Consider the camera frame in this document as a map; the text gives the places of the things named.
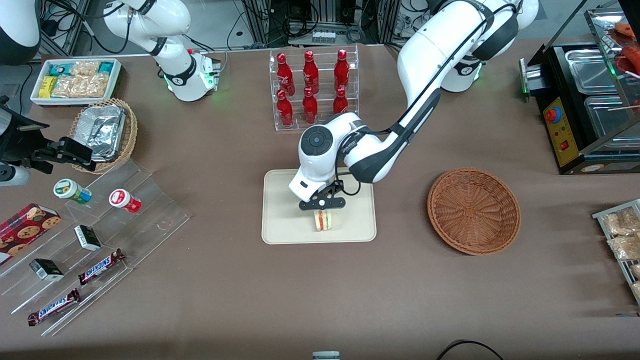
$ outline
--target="red switch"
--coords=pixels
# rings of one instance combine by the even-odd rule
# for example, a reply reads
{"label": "red switch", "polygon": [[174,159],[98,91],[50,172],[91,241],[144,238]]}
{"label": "red switch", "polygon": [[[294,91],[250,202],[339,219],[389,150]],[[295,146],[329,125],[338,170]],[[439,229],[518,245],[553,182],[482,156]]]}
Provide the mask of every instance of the red switch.
{"label": "red switch", "polygon": [[545,113],[545,120],[552,122],[556,119],[556,117],[558,116],[557,112],[554,109],[549,109],[546,113]]}

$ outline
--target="yellow control panel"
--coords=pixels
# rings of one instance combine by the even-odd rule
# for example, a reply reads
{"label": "yellow control panel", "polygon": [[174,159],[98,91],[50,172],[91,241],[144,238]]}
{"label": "yellow control panel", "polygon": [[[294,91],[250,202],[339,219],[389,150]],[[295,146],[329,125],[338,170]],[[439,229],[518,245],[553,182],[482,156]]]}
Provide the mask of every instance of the yellow control panel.
{"label": "yellow control panel", "polygon": [[571,160],[578,157],[579,151],[569,126],[569,121],[564,114],[562,101],[557,98],[542,113],[547,124],[547,130],[554,146],[554,152],[560,166],[565,166]]}

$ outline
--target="small black box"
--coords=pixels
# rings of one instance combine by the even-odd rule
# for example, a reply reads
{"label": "small black box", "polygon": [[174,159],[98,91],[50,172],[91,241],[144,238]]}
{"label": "small black box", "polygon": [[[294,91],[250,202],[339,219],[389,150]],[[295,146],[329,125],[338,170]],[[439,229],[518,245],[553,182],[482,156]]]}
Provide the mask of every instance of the small black box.
{"label": "small black box", "polygon": [[48,259],[34,259],[29,266],[41,280],[59,281],[64,276],[56,263]]}
{"label": "small black box", "polygon": [[100,250],[102,245],[100,245],[100,240],[98,240],[98,237],[95,235],[93,228],[86,225],[78,225],[74,231],[83,249],[91,251]]}

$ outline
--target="snickers bar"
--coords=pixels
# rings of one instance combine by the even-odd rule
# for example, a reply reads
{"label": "snickers bar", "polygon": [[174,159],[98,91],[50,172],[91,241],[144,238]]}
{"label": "snickers bar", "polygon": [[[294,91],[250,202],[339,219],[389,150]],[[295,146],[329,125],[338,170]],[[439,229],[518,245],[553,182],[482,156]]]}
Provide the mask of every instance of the snickers bar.
{"label": "snickers bar", "polygon": [[95,279],[100,274],[107,271],[108,268],[112,267],[122,259],[124,259],[124,254],[122,254],[122,251],[120,251],[120,249],[115,250],[108,257],[104,258],[104,260],[87,270],[84,274],[78,275],[78,278],[80,279],[80,285],[82,286]]}
{"label": "snickers bar", "polygon": [[40,322],[42,322],[42,320],[44,320],[47,316],[60,311],[63,307],[66,307],[67,305],[73,302],[80,302],[80,301],[81,299],[80,299],[80,293],[78,293],[78,289],[73,289],[67,296],[63,297],[62,299],[54,302],[53,304],[45,307],[40,311],[37,311],[36,313],[31,313],[28,319],[29,326],[36,326]]}

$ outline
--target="wicker basket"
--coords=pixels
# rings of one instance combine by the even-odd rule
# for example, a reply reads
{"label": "wicker basket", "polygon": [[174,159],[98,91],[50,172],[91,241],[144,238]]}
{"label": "wicker basket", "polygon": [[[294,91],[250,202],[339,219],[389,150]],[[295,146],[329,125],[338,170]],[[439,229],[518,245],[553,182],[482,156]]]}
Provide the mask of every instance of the wicker basket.
{"label": "wicker basket", "polygon": [[475,168],[442,174],[429,191],[427,212],[440,237],[470,255],[501,252],[520,231],[520,208],[511,190]]}
{"label": "wicker basket", "polygon": [[[100,102],[96,102],[95,104],[89,105],[87,108],[92,108],[96,106],[107,106],[107,105],[118,105],[122,107],[127,112],[127,117],[124,122],[124,129],[122,129],[122,140],[120,141],[120,148],[118,150],[118,157],[116,160],[110,163],[96,163],[95,170],[89,171],[87,169],[81,168],[77,165],[72,165],[74,169],[82,172],[90,172],[91,174],[104,174],[107,170],[114,167],[116,164],[127,161],[133,152],[133,147],[136,145],[136,135],[138,135],[138,121],[136,120],[136,114],[133,113],[129,105],[126,102],[120,99],[108,99]],[[71,125],[71,130],[69,131],[69,137],[73,138],[74,133],[76,132],[76,126],[78,125],[78,120],[80,119],[80,113],[76,116],[76,120]]]}

